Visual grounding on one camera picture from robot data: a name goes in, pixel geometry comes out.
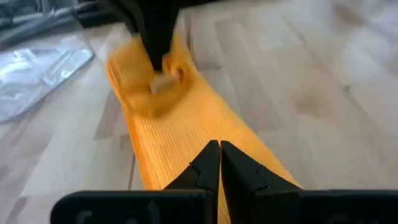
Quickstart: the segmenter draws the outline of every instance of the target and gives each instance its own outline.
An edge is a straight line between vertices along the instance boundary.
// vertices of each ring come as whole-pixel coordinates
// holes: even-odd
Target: light wood surface
[[[232,1],[184,10],[177,29],[208,83],[304,188],[396,189],[397,13],[387,0]],[[128,31],[85,36],[97,59],[0,124],[0,223],[48,222],[76,190],[142,188],[103,64]]]

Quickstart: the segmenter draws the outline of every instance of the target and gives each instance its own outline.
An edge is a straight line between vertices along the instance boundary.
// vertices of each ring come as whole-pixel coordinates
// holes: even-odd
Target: wooden floor
[[[198,69],[306,189],[398,188],[398,2],[232,1],[186,9]],[[98,58],[0,124],[0,223],[48,223],[62,195],[141,189],[103,62],[122,24],[85,32]]]

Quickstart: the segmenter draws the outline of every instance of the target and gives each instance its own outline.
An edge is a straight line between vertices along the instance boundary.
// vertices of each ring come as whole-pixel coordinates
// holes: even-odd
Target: yellow fabric
[[[146,189],[160,190],[167,186],[211,139],[230,141],[271,171],[298,185],[273,153],[204,81],[177,36],[164,58],[164,72],[176,74],[179,70],[182,82],[166,95],[150,95],[148,85],[154,71],[139,36],[109,56],[106,70],[122,104]],[[229,223],[222,186],[218,216],[218,223]]]

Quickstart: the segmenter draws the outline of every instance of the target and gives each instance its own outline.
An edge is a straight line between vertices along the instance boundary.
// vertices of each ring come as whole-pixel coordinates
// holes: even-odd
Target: clear plastic sheet
[[[54,13],[48,17],[55,20],[24,24],[10,30],[6,41],[0,40],[0,121],[27,111],[94,56],[77,21],[69,19],[61,28],[54,28],[50,23],[60,17]],[[26,35],[32,26],[44,28]],[[19,39],[17,45],[10,44],[13,39]]]

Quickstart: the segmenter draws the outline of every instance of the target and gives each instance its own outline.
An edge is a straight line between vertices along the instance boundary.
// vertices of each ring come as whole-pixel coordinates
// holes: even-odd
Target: ribbed knit fabric
[[[163,189],[211,139],[230,141],[271,171],[298,185],[201,77],[177,36],[164,58],[164,73],[179,70],[182,83],[166,95],[150,95],[147,86],[154,71],[139,36],[109,56],[106,70],[122,104],[146,189]],[[229,223],[222,186],[218,206],[218,223]]]

